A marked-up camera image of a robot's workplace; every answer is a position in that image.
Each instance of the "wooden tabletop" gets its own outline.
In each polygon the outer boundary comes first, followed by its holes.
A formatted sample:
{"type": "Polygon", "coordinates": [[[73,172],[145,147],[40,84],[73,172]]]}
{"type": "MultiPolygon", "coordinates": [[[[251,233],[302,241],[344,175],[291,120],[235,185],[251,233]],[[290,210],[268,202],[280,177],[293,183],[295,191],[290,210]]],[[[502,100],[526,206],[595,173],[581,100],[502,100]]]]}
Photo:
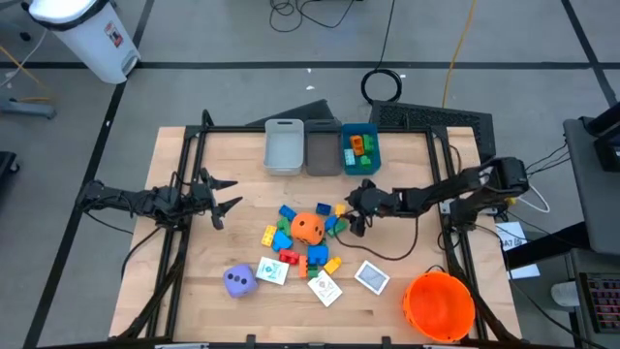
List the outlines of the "wooden tabletop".
{"type": "MultiPolygon", "coordinates": [[[[168,184],[171,172],[178,165],[183,132],[184,128],[160,129],[147,188],[168,184]]],[[[459,149],[463,167],[479,163],[470,128],[449,128],[449,142],[459,149]]],[[[389,191],[392,187],[432,184],[424,135],[382,133],[379,143],[383,165],[372,176],[379,187],[389,191]]],[[[190,169],[195,145],[193,147],[190,169]]],[[[256,270],[262,256],[277,259],[273,250],[261,245],[261,237],[266,225],[277,222],[278,208],[282,204],[297,212],[312,212],[317,202],[344,203],[343,199],[361,182],[360,177],[345,175],[271,176],[264,171],[263,158],[264,134],[207,135],[202,165],[216,178],[239,182],[217,192],[218,201],[236,196],[243,196],[243,200],[228,213],[222,231],[213,229],[208,214],[194,217],[173,339],[241,342],[245,341],[246,334],[253,333],[258,342],[379,343],[385,335],[391,336],[394,343],[430,342],[405,321],[401,300],[414,278],[432,265],[446,263],[443,251],[437,246],[440,225],[435,208],[419,218],[418,245],[409,257],[399,262],[381,260],[329,239],[330,258],[339,256],[343,261],[342,267],[332,276],[343,295],[330,307],[325,307],[314,295],[307,285],[308,280],[297,276],[297,266],[289,268],[284,286],[259,281],[258,291],[249,297],[232,299],[228,295],[222,278],[226,269],[247,263],[256,270]],[[364,260],[391,277],[380,296],[354,279],[364,260]]],[[[478,223],[495,230],[489,217],[480,217],[478,223]]],[[[152,220],[139,219],[132,245],[153,228],[152,220]]],[[[375,219],[373,228],[366,230],[364,238],[348,232],[340,236],[346,242],[368,246],[384,255],[399,256],[410,248],[414,229],[415,220],[384,218],[375,219]]],[[[506,328],[520,335],[497,237],[483,230],[471,232],[469,237],[482,297],[506,328]]],[[[125,330],[152,295],[163,239],[164,234],[159,234],[130,260],[114,312],[111,335],[125,330]]],[[[294,244],[294,250],[305,252],[299,242],[294,244]]],[[[158,333],[163,333],[168,302],[164,300],[162,304],[158,333]]]]}

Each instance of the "orange bucket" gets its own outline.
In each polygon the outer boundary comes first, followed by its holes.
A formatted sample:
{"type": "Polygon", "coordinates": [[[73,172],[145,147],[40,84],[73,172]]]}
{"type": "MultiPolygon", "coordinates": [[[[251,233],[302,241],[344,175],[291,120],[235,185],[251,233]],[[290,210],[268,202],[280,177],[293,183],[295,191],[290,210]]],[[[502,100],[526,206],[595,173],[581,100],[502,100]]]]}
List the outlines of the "orange bucket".
{"type": "Polygon", "coordinates": [[[422,274],[409,285],[403,311],[418,331],[442,342],[464,337],[476,316],[474,300],[465,285],[440,271],[422,274]]]}

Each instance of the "concrete floor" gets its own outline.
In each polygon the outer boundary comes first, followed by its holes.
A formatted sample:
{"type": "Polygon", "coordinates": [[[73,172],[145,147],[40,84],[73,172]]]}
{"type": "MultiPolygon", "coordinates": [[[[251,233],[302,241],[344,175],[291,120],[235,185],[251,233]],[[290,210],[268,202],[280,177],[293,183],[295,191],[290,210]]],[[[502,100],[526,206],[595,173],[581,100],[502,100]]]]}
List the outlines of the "concrete floor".
{"type": "MultiPolygon", "coordinates": [[[[143,36],[139,32],[135,40],[145,66],[150,67],[133,72],[120,101],[113,97],[119,87],[106,85],[88,70],[72,65],[77,58],[49,35],[31,62],[58,64],[42,64],[31,71],[53,89],[57,117],[0,117],[0,149],[16,152],[23,163],[0,209],[3,348],[24,343],[106,117],[114,119],[96,177],[111,186],[139,189],[146,180],[158,128],[196,124],[204,108],[220,125],[245,124],[323,98],[343,122],[366,121],[370,113],[359,93],[359,82],[368,69],[361,69],[359,62],[379,58],[388,2],[355,2],[336,29],[304,21],[289,34],[269,28],[266,0],[118,2],[119,16],[130,35],[136,33],[141,17],[146,20],[143,36]],[[158,67],[149,62],[239,63],[182,69],[182,65],[158,67]],[[302,63],[282,68],[285,62],[302,63]],[[321,62],[327,63],[313,68],[321,62]],[[308,85],[315,88],[307,90],[308,85]]],[[[441,105],[446,70],[422,69],[420,62],[450,61],[469,4],[396,0],[385,60],[414,62],[410,69],[395,69],[406,76],[401,102],[441,105]]],[[[596,58],[604,64],[585,68],[523,65],[593,63],[561,1],[478,2],[459,61],[508,64],[456,69],[447,107],[492,113],[498,155],[513,155],[531,163],[563,143],[564,119],[595,116],[608,108],[595,69],[617,69],[618,64],[605,63],[620,62],[620,24],[615,20],[620,16],[620,3],[572,0],[571,4],[596,58]]],[[[334,22],[347,5],[344,0],[324,1],[309,5],[307,12],[334,22]]],[[[19,7],[3,12],[0,20],[22,25],[35,37],[33,42],[23,43],[16,33],[0,30],[0,44],[23,57],[34,46],[41,28],[19,7]]],[[[275,25],[290,27],[293,21],[275,18],[275,25]]],[[[4,56],[0,56],[0,67],[6,68],[0,69],[2,77],[12,70],[4,56]]],[[[604,70],[603,77],[620,92],[619,71],[604,70]]],[[[389,79],[375,77],[369,82],[374,98],[388,98],[392,91],[389,79]]],[[[0,93],[16,98],[46,94],[24,74],[0,93]]],[[[582,220],[570,166],[537,174],[532,182],[553,210],[544,215],[518,206],[517,214],[550,231],[582,220]]],[[[127,229],[134,224],[115,212],[99,212],[99,216],[127,229]]],[[[120,265],[129,243],[130,237],[88,217],[81,219],[39,345],[107,337],[120,285],[120,265]]],[[[554,317],[568,324],[568,316],[553,309],[546,299],[549,285],[566,272],[563,262],[550,260],[541,269],[541,278],[520,284],[554,317]]],[[[572,345],[568,335],[546,322],[527,301],[517,294],[515,300],[526,338],[572,345]]]]}

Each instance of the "teal bin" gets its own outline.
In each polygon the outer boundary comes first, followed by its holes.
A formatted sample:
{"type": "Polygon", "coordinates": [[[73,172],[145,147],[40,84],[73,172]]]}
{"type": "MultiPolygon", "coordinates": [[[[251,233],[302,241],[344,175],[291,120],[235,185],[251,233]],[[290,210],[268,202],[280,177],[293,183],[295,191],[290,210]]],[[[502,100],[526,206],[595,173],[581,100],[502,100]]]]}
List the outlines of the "teal bin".
{"type": "Polygon", "coordinates": [[[345,169],[347,175],[373,175],[381,167],[381,154],[379,152],[379,135],[377,132],[377,125],[372,123],[355,123],[342,125],[342,167],[345,169]],[[368,135],[372,138],[373,151],[366,153],[364,149],[364,155],[370,160],[369,166],[361,165],[361,156],[355,156],[356,164],[354,166],[347,165],[347,159],[345,159],[345,150],[352,149],[351,136],[368,135]]]}

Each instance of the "white cable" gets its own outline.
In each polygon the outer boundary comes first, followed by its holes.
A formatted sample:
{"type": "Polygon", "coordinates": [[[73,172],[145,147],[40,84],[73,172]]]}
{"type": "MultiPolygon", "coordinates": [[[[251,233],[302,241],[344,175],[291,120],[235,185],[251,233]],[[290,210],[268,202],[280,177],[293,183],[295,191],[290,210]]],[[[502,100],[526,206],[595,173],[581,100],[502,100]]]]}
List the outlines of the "white cable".
{"type": "Polygon", "coordinates": [[[544,204],[544,208],[540,208],[538,206],[533,205],[532,203],[528,202],[527,200],[523,199],[522,197],[518,197],[516,198],[517,200],[519,200],[520,202],[522,202],[523,204],[535,209],[536,211],[542,212],[542,213],[550,213],[551,212],[551,207],[549,206],[549,204],[547,203],[547,201],[544,199],[543,195],[541,194],[541,192],[539,192],[534,185],[530,184],[530,188],[532,188],[532,190],[534,190],[534,193],[536,193],[536,195],[539,197],[539,199],[541,199],[542,203],[544,204]]]}
{"type": "MultiPolygon", "coordinates": [[[[21,61],[21,65],[23,66],[24,64],[26,64],[26,62],[28,61],[28,59],[30,59],[30,56],[37,51],[37,49],[39,49],[39,47],[41,46],[41,43],[43,42],[43,40],[46,38],[47,35],[47,29],[44,29],[43,34],[41,35],[41,39],[39,39],[39,42],[35,45],[34,48],[32,48],[32,50],[30,51],[30,53],[28,53],[28,55],[26,55],[26,57],[21,61]]],[[[13,71],[13,73],[6,78],[4,81],[2,81],[2,83],[0,83],[0,88],[4,87],[4,85],[6,85],[7,83],[11,82],[11,80],[17,76],[17,73],[19,73],[19,71],[21,70],[21,68],[17,67],[17,69],[15,69],[13,71]]]]}

